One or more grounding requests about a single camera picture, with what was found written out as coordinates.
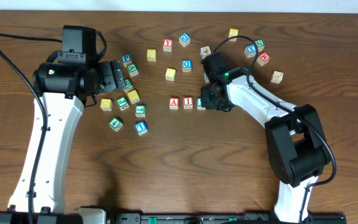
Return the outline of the red I block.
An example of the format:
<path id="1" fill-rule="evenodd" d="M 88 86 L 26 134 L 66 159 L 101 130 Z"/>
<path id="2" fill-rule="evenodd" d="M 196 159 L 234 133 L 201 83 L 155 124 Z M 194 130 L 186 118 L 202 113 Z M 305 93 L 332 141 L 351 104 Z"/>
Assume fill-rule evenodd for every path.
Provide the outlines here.
<path id="1" fill-rule="evenodd" d="M 193 97 L 192 96 L 186 96 L 183 98 L 183 108 L 184 109 L 192 109 L 194 105 Z"/>

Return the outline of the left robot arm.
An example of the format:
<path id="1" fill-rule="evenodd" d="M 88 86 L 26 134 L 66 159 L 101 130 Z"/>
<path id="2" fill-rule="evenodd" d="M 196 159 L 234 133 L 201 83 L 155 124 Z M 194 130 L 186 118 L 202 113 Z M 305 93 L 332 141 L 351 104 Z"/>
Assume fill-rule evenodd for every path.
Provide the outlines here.
<path id="1" fill-rule="evenodd" d="M 0 223 L 110 223 L 109 212 L 65 212 L 65 177 L 76 126 L 88 97 L 124 88 L 118 60 L 104 61 L 100 31 L 65 25 L 52 52 L 25 84 L 34 95 L 34 123 L 21 177 Z"/>

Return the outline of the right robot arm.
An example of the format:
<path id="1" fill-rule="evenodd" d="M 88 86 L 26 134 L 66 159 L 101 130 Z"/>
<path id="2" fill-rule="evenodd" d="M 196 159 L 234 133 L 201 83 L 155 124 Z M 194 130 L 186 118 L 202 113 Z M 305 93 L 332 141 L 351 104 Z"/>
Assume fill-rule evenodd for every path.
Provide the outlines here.
<path id="1" fill-rule="evenodd" d="M 259 85 L 250 69 L 228 67 L 219 52 L 205 56 L 201 65 L 210 82 L 201 88 L 201 106 L 224 112 L 238 106 L 265 129 L 269 163 L 280 181 L 275 216 L 281 222 L 306 220 L 311 189 L 333 161 L 315 108 L 281 100 Z"/>

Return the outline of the blue 2 block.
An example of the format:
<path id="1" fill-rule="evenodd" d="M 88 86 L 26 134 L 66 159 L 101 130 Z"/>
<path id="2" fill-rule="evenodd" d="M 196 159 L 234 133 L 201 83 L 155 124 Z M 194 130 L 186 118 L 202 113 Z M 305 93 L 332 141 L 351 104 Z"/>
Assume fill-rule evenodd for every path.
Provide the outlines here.
<path id="1" fill-rule="evenodd" d="M 202 106 L 201 98 L 197 98 L 197 109 L 198 110 L 205 110 L 205 107 Z"/>

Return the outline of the red A block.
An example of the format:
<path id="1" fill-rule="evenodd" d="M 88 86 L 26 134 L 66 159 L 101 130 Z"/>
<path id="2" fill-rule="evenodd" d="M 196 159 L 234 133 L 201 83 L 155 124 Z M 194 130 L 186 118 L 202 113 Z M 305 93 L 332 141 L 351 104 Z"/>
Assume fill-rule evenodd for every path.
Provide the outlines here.
<path id="1" fill-rule="evenodd" d="M 169 108 L 171 110 L 177 110 L 179 109 L 180 99 L 177 97 L 171 97 L 169 99 Z"/>

